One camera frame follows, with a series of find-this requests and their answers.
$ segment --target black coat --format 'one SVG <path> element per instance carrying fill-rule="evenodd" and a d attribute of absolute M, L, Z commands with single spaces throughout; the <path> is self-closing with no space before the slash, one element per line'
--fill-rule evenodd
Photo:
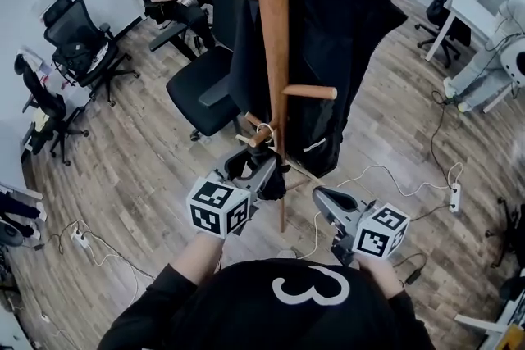
<path fill-rule="evenodd" d="M 242 111 L 268 121 L 267 70 L 254 2 L 246 2 L 240 18 L 231 96 Z M 286 151 L 315 176 L 337 166 L 350 105 L 370 57 L 406 19 L 390 0 L 290 0 L 290 83 L 333 86 L 338 93 L 335 101 L 289 97 Z"/>

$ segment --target black t-shirt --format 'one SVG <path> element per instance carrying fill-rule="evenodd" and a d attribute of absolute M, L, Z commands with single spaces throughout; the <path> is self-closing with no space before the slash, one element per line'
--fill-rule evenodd
<path fill-rule="evenodd" d="M 328 346 L 434 348 L 406 292 L 387 301 L 358 270 L 283 259 L 235 264 L 199 288 L 167 266 L 98 349 Z"/>

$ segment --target power strip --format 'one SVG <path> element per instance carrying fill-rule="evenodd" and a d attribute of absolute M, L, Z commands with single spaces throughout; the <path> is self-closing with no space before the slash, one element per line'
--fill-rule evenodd
<path fill-rule="evenodd" d="M 78 229 L 71 232 L 71 241 L 77 242 L 83 249 L 89 248 L 89 240 Z"/>
<path fill-rule="evenodd" d="M 452 187 L 452 190 L 450 193 L 449 210 L 452 213 L 457 213 L 459 211 L 459 201 L 461 199 L 461 185 L 453 183 L 450 187 Z"/>

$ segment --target black pants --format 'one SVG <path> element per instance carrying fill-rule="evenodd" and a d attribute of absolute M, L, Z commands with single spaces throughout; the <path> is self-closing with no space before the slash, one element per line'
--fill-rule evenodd
<path fill-rule="evenodd" d="M 27 206 L 23 202 L 19 202 L 4 193 L 0 193 L 0 219 L 3 219 L 9 225 L 17 228 L 24 238 L 29 238 L 34 234 L 34 229 L 31 226 L 15 222 L 8 217 L 6 213 L 27 217 L 29 219 L 37 219 L 40 216 L 40 210 L 35 207 Z"/>
<path fill-rule="evenodd" d="M 208 16 L 200 8 L 203 4 L 212 4 L 212 0 L 197 0 L 198 5 L 184 6 L 178 2 L 169 2 L 162 8 L 164 16 L 187 24 L 204 41 L 206 48 L 215 46 L 215 39 L 208 25 Z"/>

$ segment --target white cube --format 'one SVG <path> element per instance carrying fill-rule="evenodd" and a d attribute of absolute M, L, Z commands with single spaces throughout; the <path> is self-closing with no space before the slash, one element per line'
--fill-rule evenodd
<path fill-rule="evenodd" d="M 410 217 L 391 204 L 386 204 L 358 226 L 352 251 L 386 259 L 401 244 Z"/>
<path fill-rule="evenodd" d="M 248 191 L 199 177 L 186 198 L 193 226 L 225 238 L 249 218 Z"/>

